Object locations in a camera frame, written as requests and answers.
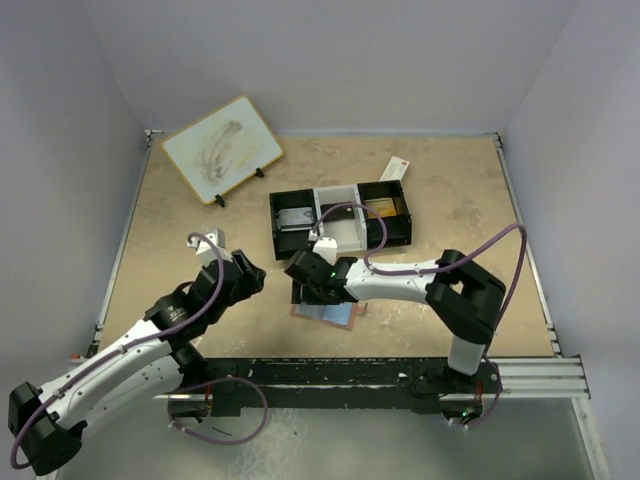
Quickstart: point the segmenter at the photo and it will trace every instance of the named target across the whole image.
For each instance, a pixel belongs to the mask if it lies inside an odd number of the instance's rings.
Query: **wooden table surface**
[[[207,357],[446,356],[451,334],[424,305],[370,301],[351,331],[290,316],[291,284],[274,257],[269,193],[376,181],[393,155],[411,162],[402,181],[413,242],[376,257],[387,262],[468,253],[515,221],[489,137],[280,137],[285,155],[225,196],[202,205],[156,142],[138,198],[107,311],[106,346],[156,299],[193,280],[199,263],[186,247],[192,231],[219,227],[227,249],[242,249],[267,271],[265,289],[227,310],[194,340]],[[511,281],[520,239],[512,233],[477,261]],[[538,291],[527,262],[490,349],[493,356],[552,356]]]

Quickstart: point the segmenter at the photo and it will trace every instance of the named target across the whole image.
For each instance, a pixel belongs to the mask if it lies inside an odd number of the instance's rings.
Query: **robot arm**
[[[83,437],[114,412],[207,379],[206,362],[190,340],[216,323],[227,307],[260,292],[266,275],[241,250],[227,253],[222,232],[207,238],[222,265],[214,261],[209,242],[191,242],[203,266],[194,282],[160,298],[120,339],[75,370],[40,388],[25,382],[11,392],[9,429],[29,460],[15,462],[14,468],[30,465],[37,475],[46,475],[73,458]],[[203,309],[216,289],[217,300]]]
[[[420,273],[462,259],[456,250],[423,263],[371,264],[384,272],[416,272],[381,275],[354,257],[332,263],[331,244],[320,239],[313,250],[299,250],[289,260],[285,273],[294,280],[292,303],[335,305],[384,298],[429,305],[453,333],[449,367],[467,376],[477,372],[500,320],[504,283],[473,261],[447,273]],[[462,288],[456,290],[457,284]]]

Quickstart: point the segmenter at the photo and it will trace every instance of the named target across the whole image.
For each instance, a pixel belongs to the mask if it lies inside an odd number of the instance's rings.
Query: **purple cable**
[[[205,305],[200,310],[198,310],[195,314],[193,314],[193,316],[191,316],[190,318],[185,320],[183,323],[175,325],[175,326],[173,326],[171,328],[168,328],[166,330],[162,330],[160,332],[154,333],[152,335],[147,335],[146,337],[142,337],[142,338],[138,338],[136,340],[132,340],[131,342],[126,343],[126,344],[123,345],[124,351],[114,350],[114,351],[108,353],[107,355],[105,355],[104,357],[100,358],[99,360],[96,360],[95,363],[92,363],[91,365],[89,365],[84,370],[81,370],[80,372],[76,373],[65,384],[63,384],[62,387],[59,388],[59,395],[63,395],[66,391],[68,391],[71,387],[73,387],[80,380],[82,380],[87,375],[89,375],[90,373],[94,372],[96,369],[100,368],[104,364],[110,362],[112,359],[114,359],[118,355],[125,354],[128,350],[130,350],[133,347],[136,347],[136,346],[140,345],[141,343],[145,343],[145,342],[148,342],[149,340],[154,340],[156,338],[163,338],[163,337],[166,337],[168,335],[173,335],[174,333],[179,332],[183,328],[186,328],[189,325],[191,325],[193,322],[197,321],[202,315],[204,315],[204,313],[207,310],[209,310],[209,308],[211,308],[213,303],[218,298],[218,295],[220,294],[220,290],[222,289],[222,280],[224,278],[224,261],[222,260],[222,256],[220,255],[220,252],[218,251],[218,248],[213,244],[213,242],[211,240],[209,240],[209,238],[206,237],[206,235],[203,235],[203,234],[197,233],[197,232],[193,232],[193,233],[189,234],[187,239],[191,240],[193,237],[197,237],[201,241],[203,241],[207,245],[209,245],[209,247],[211,248],[211,250],[213,251],[213,253],[214,253],[215,257],[216,257],[216,260],[218,261],[218,284],[216,285],[216,289],[214,290],[213,295],[211,295],[211,298],[209,299],[209,301],[207,301],[207,303],[205,303]],[[27,419],[27,421],[24,423],[24,425],[22,426],[22,428],[20,429],[20,431],[16,435],[15,442],[13,442],[13,446],[11,447],[11,456],[10,456],[11,468],[13,468],[15,470],[22,470],[24,468],[27,468],[27,467],[31,466],[31,464],[29,462],[18,463],[18,448],[22,444],[22,441],[24,440],[24,437],[25,437],[27,431],[29,430],[29,428],[31,428],[31,426],[36,422],[36,420],[40,417],[40,415],[42,415],[42,413],[44,413],[47,410],[47,408],[49,408],[51,406],[51,404],[56,401],[57,398],[58,397],[56,397],[55,395],[52,395],[47,400],[42,402],[42,404]]]
[[[382,240],[380,241],[380,245],[378,245],[373,250],[369,250],[364,255],[364,258],[362,259],[364,261],[364,264],[367,266],[367,268],[373,273],[377,273],[378,275],[399,276],[399,275],[413,275],[416,273],[422,274],[422,275],[431,274],[431,273],[447,273],[447,272],[450,272],[451,270],[455,270],[456,268],[461,267],[466,263],[469,263],[478,255],[480,255],[481,253],[484,253],[493,245],[495,245],[499,240],[501,240],[505,235],[507,235],[512,230],[516,230],[516,229],[520,230],[520,237],[522,239],[522,241],[520,242],[520,252],[518,254],[516,269],[513,273],[513,279],[511,280],[511,286],[509,287],[509,291],[507,292],[504,298],[504,301],[502,303],[502,308],[500,309],[498,320],[502,319],[502,317],[504,316],[504,313],[507,311],[507,307],[509,306],[509,303],[511,303],[511,298],[515,293],[516,286],[518,285],[518,280],[520,279],[520,273],[522,272],[522,266],[524,264],[524,257],[527,252],[527,230],[525,229],[524,225],[520,223],[513,223],[503,228],[500,232],[498,232],[492,238],[490,238],[485,243],[480,245],[480,247],[476,248],[469,255],[461,258],[460,260],[452,263],[451,265],[447,265],[445,267],[426,268],[423,270],[419,270],[418,272],[416,272],[415,270],[386,271],[386,270],[380,270],[375,268],[369,261],[369,258],[371,257],[371,255],[378,253],[380,250],[384,248],[388,238],[387,226],[384,223],[384,220],[382,220],[382,217],[380,216],[380,214],[377,211],[375,211],[373,208],[367,207],[366,205],[361,205],[359,203],[341,203],[339,205],[334,205],[333,207],[329,208],[326,212],[324,212],[324,214],[322,214],[318,222],[313,226],[312,231],[317,232],[318,227],[320,226],[320,223],[322,223],[324,219],[327,217],[327,215],[329,215],[331,212],[334,212],[340,208],[350,208],[350,207],[361,208],[363,210],[371,212],[376,216],[376,219],[378,220],[378,222],[380,222],[380,226],[382,227]]]
[[[176,418],[171,414],[170,411],[167,411],[167,413],[169,414],[169,420],[171,420],[171,426],[173,426],[174,428],[177,428],[183,433],[186,433],[187,435],[192,436],[193,438],[197,438],[198,440],[203,440],[205,442],[212,443],[213,445],[226,445],[226,446],[242,445],[243,443],[247,443],[249,440],[253,440],[262,431],[264,426],[267,424],[267,417],[269,414],[269,405],[267,404],[267,397],[265,397],[264,392],[260,390],[260,388],[255,383],[247,380],[246,378],[224,377],[224,378],[217,378],[215,380],[210,380],[208,382],[201,383],[199,385],[192,385],[190,387],[181,388],[180,390],[176,390],[173,393],[190,392],[192,390],[199,390],[201,388],[208,387],[209,385],[216,385],[218,383],[224,383],[224,382],[244,383],[245,385],[248,385],[249,387],[253,388],[256,392],[258,392],[258,395],[260,395],[260,400],[262,400],[262,406],[263,406],[262,420],[260,421],[260,425],[258,425],[258,428],[256,428],[252,433],[250,433],[246,437],[242,437],[237,440],[218,440],[216,438],[207,437],[206,435],[202,435],[200,433],[194,432],[193,430],[188,430],[186,427],[181,425],[178,422],[178,420],[176,420]]]
[[[487,362],[489,365],[493,367],[493,369],[496,371],[496,375],[498,375],[498,378],[500,379],[500,369],[498,368],[498,365],[489,361],[487,357],[484,357],[484,360],[485,362]],[[484,423],[491,416],[491,414],[495,411],[496,407],[498,406],[498,400],[500,399],[500,395],[502,395],[502,381],[500,381],[499,385],[500,385],[500,388],[496,392],[496,396],[493,397],[493,400],[491,401],[491,405],[489,405],[489,408],[487,408],[487,411],[477,420],[465,425],[463,423],[455,423],[455,422],[450,423],[449,420],[447,420],[447,418],[444,417],[444,415],[443,415],[443,418],[449,425],[460,427],[465,430],[469,428],[477,427],[481,423]]]

